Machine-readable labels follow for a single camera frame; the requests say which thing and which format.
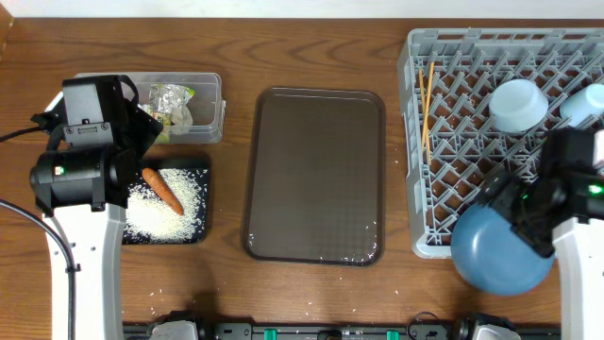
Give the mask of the orange carrot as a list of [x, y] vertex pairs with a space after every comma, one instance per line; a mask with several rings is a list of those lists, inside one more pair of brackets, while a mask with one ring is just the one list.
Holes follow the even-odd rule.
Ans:
[[159, 172], [152, 168], [144, 168], [142, 170], [144, 181], [156, 193], [156, 195], [164, 201], [176, 214], [183, 215], [184, 209], [180, 204], [174, 192], [170, 189], [166, 181]]

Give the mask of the wooden chopstick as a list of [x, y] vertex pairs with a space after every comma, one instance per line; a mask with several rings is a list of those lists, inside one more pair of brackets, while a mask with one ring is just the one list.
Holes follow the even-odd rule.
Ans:
[[422, 134], [423, 149], [426, 149], [428, 147], [428, 115], [429, 115], [429, 106], [430, 106], [430, 102], [431, 102], [433, 72], [434, 72], [434, 61], [432, 61], [429, 65], [428, 85], [427, 85], [427, 89], [426, 89], [426, 93], [425, 93], [424, 126], [423, 126], [423, 134]]
[[[427, 89], [427, 84], [424, 84], [424, 72], [422, 69], [419, 69], [418, 72], [419, 75], [419, 84], [420, 84], [420, 95], [421, 95], [421, 102], [422, 102], [422, 134], [423, 134], [423, 126], [424, 126], [424, 106], [425, 106], [425, 93], [426, 93], [426, 89]], [[426, 161], [427, 161], [427, 165], [430, 165], [430, 161], [431, 161], [431, 150], [430, 150], [430, 141], [429, 141], [429, 130], [428, 130], [428, 147], [426, 149], [423, 149], [423, 152], [426, 154]]]

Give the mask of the dark brown serving tray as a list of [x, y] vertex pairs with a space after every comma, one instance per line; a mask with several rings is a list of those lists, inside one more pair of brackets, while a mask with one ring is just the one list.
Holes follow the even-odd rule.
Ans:
[[385, 123], [372, 92], [258, 97], [242, 245], [258, 261], [366, 267], [385, 248]]

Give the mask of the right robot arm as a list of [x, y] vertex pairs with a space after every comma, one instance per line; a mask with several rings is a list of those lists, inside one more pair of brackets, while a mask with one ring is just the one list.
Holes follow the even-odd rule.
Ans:
[[562, 338], [597, 339], [603, 315], [603, 162], [601, 131], [549, 131], [532, 183], [505, 170], [483, 181], [478, 203], [511, 224], [537, 255], [556, 256]]

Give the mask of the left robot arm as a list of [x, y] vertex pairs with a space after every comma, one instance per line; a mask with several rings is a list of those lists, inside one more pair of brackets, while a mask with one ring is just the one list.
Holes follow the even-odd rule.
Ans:
[[66, 79], [32, 116], [49, 135], [30, 171], [51, 258], [52, 336], [124, 336], [120, 261], [128, 187], [162, 130], [126, 75]]

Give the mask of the grey dishwasher rack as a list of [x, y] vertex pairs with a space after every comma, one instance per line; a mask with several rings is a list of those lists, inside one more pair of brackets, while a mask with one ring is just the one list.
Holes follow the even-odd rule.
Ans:
[[[430, 165], [422, 150], [419, 69], [428, 82]], [[458, 217], [473, 202], [485, 176], [506, 169], [526, 182], [536, 178], [546, 133], [566, 126], [562, 102], [603, 80], [600, 28], [417, 28], [397, 62], [400, 110], [406, 126], [407, 196], [412, 251], [446, 259]], [[548, 100], [544, 119], [506, 134], [494, 128], [488, 104], [509, 80], [534, 82]]]

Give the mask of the yellow silver snack wrapper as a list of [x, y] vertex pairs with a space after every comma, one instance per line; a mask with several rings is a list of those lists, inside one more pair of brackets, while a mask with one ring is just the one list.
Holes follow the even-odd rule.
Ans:
[[163, 125], [163, 130], [156, 142], [167, 144], [170, 142], [172, 110], [188, 104], [194, 97], [195, 91], [189, 87], [176, 84], [152, 84], [149, 101], [140, 105], [140, 108], [148, 115]]

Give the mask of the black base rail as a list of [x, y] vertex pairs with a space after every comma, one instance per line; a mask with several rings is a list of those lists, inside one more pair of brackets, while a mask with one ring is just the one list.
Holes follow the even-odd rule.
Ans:
[[[159, 323], [149, 325], [124, 325], [125, 339], [150, 339], [151, 332]], [[201, 339], [210, 340], [262, 340], [267, 330], [276, 331], [277, 340], [386, 340], [411, 339], [405, 327], [337, 327], [337, 326], [253, 326], [246, 323], [221, 323], [204, 326]], [[552, 328], [520, 328], [523, 340], [559, 340], [561, 332]], [[411, 325], [414, 339], [449, 339], [447, 330], [441, 325]]]

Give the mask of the white rice pile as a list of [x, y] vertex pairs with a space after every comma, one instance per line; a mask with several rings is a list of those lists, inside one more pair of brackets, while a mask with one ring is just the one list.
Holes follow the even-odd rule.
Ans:
[[124, 242], [128, 245], [193, 244], [207, 231], [210, 170], [164, 168], [155, 170], [166, 181], [184, 209], [176, 214], [140, 178], [128, 187]]

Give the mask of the clear plastic bin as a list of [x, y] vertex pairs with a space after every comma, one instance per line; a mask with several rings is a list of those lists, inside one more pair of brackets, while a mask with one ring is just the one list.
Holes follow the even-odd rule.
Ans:
[[215, 144], [222, 139], [226, 101], [222, 98], [222, 79], [215, 73], [130, 72], [139, 93], [139, 106], [149, 101], [152, 84], [176, 84], [195, 91], [187, 107], [193, 125], [186, 134], [172, 135], [167, 144]]

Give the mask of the light blue cup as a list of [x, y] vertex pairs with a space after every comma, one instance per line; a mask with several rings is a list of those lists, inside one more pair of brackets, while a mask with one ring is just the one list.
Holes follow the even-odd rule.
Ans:
[[561, 118], [575, 128], [590, 116], [603, 113], [604, 85], [591, 84], [564, 100], [560, 107]]

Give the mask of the white paper napkin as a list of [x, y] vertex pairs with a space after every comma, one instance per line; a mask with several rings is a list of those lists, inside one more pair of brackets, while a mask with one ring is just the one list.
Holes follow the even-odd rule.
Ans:
[[186, 105], [172, 110], [171, 121], [171, 131], [175, 135], [188, 133], [193, 125], [192, 114]]

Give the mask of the light blue bowl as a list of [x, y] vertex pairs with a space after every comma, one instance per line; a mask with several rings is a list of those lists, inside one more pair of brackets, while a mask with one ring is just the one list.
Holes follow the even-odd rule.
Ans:
[[493, 91], [488, 109], [496, 130], [520, 133], [544, 119], [548, 100], [534, 82], [513, 79]]

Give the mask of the black plastic tray bin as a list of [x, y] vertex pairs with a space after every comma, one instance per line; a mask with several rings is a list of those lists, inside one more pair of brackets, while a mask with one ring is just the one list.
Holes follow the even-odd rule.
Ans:
[[210, 164], [202, 159], [150, 159], [143, 162], [143, 167], [150, 167], [154, 170], [164, 168], [207, 168], [210, 170]]

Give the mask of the dark blue plate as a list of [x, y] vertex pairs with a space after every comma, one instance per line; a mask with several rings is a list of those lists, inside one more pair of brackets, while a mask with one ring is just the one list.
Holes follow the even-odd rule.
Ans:
[[511, 224], [488, 206], [474, 204], [457, 220], [451, 258], [461, 277], [497, 296], [517, 296], [538, 286], [555, 258], [543, 258], [511, 230]]

